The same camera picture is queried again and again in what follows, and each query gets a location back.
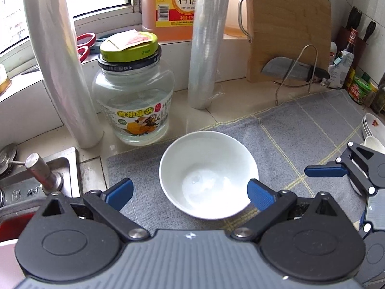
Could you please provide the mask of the green lid sauce jar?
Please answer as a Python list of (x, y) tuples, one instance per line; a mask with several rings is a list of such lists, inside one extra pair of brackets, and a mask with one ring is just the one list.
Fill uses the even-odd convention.
[(359, 105), (363, 105), (370, 92), (370, 85), (359, 76), (355, 76), (353, 78), (352, 83), (348, 89), (350, 98)]

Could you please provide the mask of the orange cooking wine jug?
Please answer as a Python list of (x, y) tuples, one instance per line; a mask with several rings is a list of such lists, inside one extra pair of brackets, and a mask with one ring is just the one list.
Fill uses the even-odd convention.
[(196, 0), (141, 0), (142, 29), (160, 42), (191, 40)]

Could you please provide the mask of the plastic wrap roll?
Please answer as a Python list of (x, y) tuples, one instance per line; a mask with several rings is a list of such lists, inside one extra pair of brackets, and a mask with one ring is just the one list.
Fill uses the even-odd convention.
[(23, 1), (29, 39), (51, 101), (79, 147), (94, 147), (104, 131), (78, 57), (67, 2)]
[(229, 0), (196, 0), (189, 65), (188, 103), (201, 110), (214, 98), (217, 65)]

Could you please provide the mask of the red handled scissors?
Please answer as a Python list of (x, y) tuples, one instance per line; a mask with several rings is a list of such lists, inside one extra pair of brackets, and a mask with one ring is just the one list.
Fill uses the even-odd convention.
[(94, 33), (84, 33), (76, 37), (77, 48), (78, 48), (78, 58), (80, 62), (84, 62), (88, 55), (90, 54), (91, 47), (96, 42), (96, 34)]

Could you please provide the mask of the glass jar yellow lid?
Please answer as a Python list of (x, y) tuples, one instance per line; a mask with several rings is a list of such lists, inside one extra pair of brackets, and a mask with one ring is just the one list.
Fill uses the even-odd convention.
[(100, 45), (94, 100), (124, 143), (142, 146), (168, 129), (175, 76), (162, 59), (157, 35), (131, 29)]

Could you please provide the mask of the dark soy sauce bottle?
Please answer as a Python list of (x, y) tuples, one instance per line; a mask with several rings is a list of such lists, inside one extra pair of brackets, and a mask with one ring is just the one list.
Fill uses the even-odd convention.
[(358, 32), (355, 29), (351, 29), (349, 31), (349, 36), (347, 38), (347, 42), (341, 50), (341, 57), (343, 58), (343, 63), (345, 66), (351, 67), (354, 62), (354, 49), (356, 44), (356, 39), (358, 36)]

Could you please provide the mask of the grey checked dish mat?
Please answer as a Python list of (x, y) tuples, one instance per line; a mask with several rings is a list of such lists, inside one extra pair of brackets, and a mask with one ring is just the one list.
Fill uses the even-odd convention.
[[(329, 192), (352, 222), (359, 221), (364, 199), (347, 177), (309, 178), (304, 168), (337, 158), (348, 142), (362, 143), (364, 110), (344, 91), (329, 91), (293, 100), (213, 129), (235, 138), (254, 157), (260, 180), (274, 190), (289, 189), (300, 197)], [(159, 183), (159, 163), (167, 142), (139, 147), (107, 160), (111, 184), (128, 177), (135, 193), (123, 207), (125, 216), (154, 231), (160, 229), (235, 228), (257, 214), (249, 206), (236, 216), (204, 221), (178, 210)]]

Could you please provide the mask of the metal sink faucet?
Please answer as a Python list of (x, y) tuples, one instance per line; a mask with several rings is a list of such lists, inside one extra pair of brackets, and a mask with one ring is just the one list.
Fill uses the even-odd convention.
[(1, 149), (1, 207), (60, 191), (63, 176), (52, 171), (43, 158), (30, 154), (16, 160), (17, 149), (10, 144)]

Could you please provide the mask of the wooden cutting board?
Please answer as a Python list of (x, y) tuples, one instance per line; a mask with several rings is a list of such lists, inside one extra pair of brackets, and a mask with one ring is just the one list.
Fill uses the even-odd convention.
[(261, 73), (271, 59), (284, 56), (327, 69), (332, 32), (329, 0), (246, 0), (251, 35), (247, 80), (269, 82)]

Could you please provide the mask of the white plastic food bag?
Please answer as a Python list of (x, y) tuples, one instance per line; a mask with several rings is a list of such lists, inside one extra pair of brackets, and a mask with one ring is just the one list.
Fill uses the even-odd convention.
[(341, 89), (353, 60), (354, 54), (343, 50), (329, 66), (328, 73), (330, 78), (327, 80), (324, 78), (321, 81), (321, 85), (332, 89)]

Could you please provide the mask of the white ceramic bowl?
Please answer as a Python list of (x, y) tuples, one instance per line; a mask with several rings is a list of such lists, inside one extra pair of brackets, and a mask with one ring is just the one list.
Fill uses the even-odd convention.
[(159, 181), (180, 211), (203, 220), (232, 217), (249, 204), (247, 185), (258, 167), (239, 141), (214, 131), (178, 138), (162, 155)]

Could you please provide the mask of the stacked white plates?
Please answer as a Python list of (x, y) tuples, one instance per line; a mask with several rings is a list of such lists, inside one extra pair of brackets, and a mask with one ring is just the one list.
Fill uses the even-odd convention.
[(362, 118), (362, 131), (366, 138), (367, 136), (375, 137), (382, 145), (385, 145), (385, 126), (371, 113), (366, 113)]

